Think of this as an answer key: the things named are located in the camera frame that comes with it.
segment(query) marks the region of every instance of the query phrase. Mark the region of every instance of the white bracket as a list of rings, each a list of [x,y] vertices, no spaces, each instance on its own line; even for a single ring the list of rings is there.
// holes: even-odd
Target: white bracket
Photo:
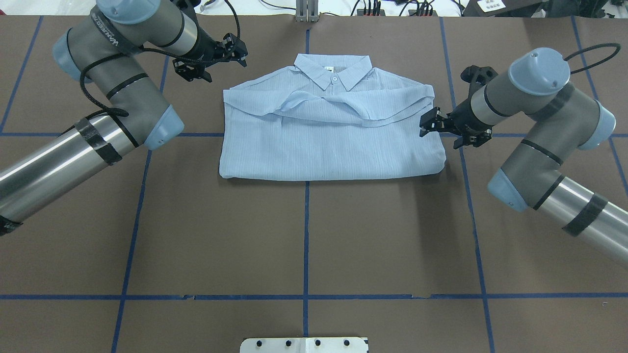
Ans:
[[[369,340],[360,337],[246,339],[240,353],[369,353]]]
[[[297,22],[318,22],[318,0],[296,0]]]

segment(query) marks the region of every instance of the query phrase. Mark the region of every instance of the light blue shirt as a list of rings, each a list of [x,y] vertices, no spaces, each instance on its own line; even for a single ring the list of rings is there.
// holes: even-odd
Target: light blue shirt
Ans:
[[[387,179],[445,165],[438,133],[419,137],[432,86],[369,57],[299,54],[295,65],[224,90],[224,178]]]

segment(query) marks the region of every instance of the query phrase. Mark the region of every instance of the sticker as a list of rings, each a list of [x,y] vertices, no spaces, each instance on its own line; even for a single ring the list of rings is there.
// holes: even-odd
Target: sticker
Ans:
[[[486,13],[506,8],[502,0],[480,0],[477,4],[480,6],[480,9]]]

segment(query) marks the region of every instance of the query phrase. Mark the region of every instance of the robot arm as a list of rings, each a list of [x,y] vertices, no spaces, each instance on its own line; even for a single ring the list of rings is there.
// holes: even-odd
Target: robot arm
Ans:
[[[162,52],[144,43],[175,56],[175,72],[188,81],[211,81],[205,68],[217,62],[246,66],[239,36],[228,33],[215,41],[198,25],[194,3],[173,1],[97,0],[90,16],[55,44],[62,70],[82,87],[83,81],[95,82],[113,108],[100,104],[103,114],[81,119],[0,172],[0,235],[140,145],[156,149],[183,131],[173,107],[133,58]]]
[[[528,207],[554,218],[563,230],[628,267],[628,213],[562,175],[558,169],[578,149],[593,149],[611,135],[615,117],[569,82],[560,53],[538,48],[516,60],[507,74],[469,67],[469,97],[442,116],[421,118],[422,134],[460,135],[454,145],[481,146],[492,127],[522,112],[536,121],[489,183],[489,191],[517,211]]]

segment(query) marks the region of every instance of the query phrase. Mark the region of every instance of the light blue joint cap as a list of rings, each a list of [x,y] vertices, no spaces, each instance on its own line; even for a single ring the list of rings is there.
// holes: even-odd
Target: light blue joint cap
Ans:
[[[137,24],[157,12],[161,0],[96,0],[96,5],[111,21]]]
[[[531,95],[555,94],[567,84],[569,76],[569,64],[551,48],[534,49],[508,68],[512,84]]]
[[[501,168],[489,182],[489,192],[510,208],[523,212],[528,205]]]
[[[183,131],[183,121],[172,108],[172,104],[163,113],[144,144],[148,149],[158,149]]]
[[[70,30],[65,32],[55,45],[52,46],[52,56],[55,58],[57,65],[59,65],[63,72],[67,73],[75,81],[78,81],[80,79],[80,70],[77,67],[77,64],[74,63],[70,54],[70,47],[68,46],[68,33]],[[92,83],[92,80],[86,77],[85,83],[90,84]]]
[[[597,121],[597,127],[595,131],[589,138],[589,140],[578,146],[578,149],[588,150],[594,149],[597,146],[600,146],[600,143],[606,141],[613,133],[615,129],[615,116],[613,113],[609,112],[605,107],[602,106],[602,103],[597,101],[597,105],[600,106],[600,119]]]

